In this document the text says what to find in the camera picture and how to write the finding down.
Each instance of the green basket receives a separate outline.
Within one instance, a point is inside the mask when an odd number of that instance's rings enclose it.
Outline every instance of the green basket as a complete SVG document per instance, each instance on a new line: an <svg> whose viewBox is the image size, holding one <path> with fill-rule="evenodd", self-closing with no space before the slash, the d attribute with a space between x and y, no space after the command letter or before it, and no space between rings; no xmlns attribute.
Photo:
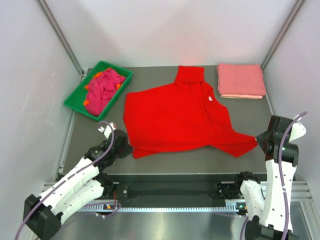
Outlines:
<svg viewBox="0 0 320 240"><path fill-rule="evenodd" d="M105 106L104 110L100 113L99 116L93 116L85 109L84 101L86 99L87 90L85 86L89 84L90 80L96 75L98 72L102 72L107 68L112 68L121 76L126 77L122 86L116 91L114 96L111 98L109 103ZM95 65L92 71L84 78L84 80L79 84L79 86L70 94L70 96L64 101L64 105L75 110L78 113L84 114L89 118L92 118L96 121L101 121L108 114L110 109L116 103L117 99L126 89L126 87L130 84L132 78L132 71L115 66L105 61L100 61Z"/></svg>

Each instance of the pink cloth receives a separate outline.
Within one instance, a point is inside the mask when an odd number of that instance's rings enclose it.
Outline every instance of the pink cloth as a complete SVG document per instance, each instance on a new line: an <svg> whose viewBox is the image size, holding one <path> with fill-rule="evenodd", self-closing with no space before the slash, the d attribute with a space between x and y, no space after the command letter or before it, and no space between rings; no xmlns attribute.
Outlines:
<svg viewBox="0 0 320 240"><path fill-rule="evenodd" d="M227 98L260 99L266 95L260 65L233 65L220 63L218 91Z"/></svg>
<svg viewBox="0 0 320 240"><path fill-rule="evenodd" d="M85 109L94 116L99 116L105 109L111 98L117 92L117 84L122 84L125 77L119 75L115 70L108 68L97 78L90 81L85 105Z"/></svg>

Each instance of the white backdrop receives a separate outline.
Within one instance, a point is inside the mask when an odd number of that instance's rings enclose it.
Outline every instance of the white backdrop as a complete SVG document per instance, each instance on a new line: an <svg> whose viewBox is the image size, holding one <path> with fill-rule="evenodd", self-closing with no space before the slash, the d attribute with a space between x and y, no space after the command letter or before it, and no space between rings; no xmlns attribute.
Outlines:
<svg viewBox="0 0 320 240"><path fill-rule="evenodd" d="M83 68L261 64L293 0L47 0Z"/></svg>
<svg viewBox="0 0 320 240"><path fill-rule="evenodd" d="M306 1L264 71L278 115L302 119L306 135L297 140L297 172L307 180L320 211L320 1Z"/></svg>
<svg viewBox="0 0 320 240"><path fill-rule="evenodd" d="M71 115L63 101L80 76L35 0L0 0L0 12L0 239L12 240L26 197L57 170Z"/></svg>

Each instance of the red turtleneck sweater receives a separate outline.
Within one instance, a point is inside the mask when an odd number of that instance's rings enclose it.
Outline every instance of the red turtleneck sweater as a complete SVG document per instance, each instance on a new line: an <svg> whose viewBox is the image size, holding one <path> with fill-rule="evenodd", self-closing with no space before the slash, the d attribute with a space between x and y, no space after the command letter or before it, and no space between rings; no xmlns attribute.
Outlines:
<svg viewBox="0 0 320 240"><path fill-rule="evenodd" d="M127 94L123 119L134 158L207 145L239 157L257 146L233 130L203 67L179 66L174 83Z"/></svg>

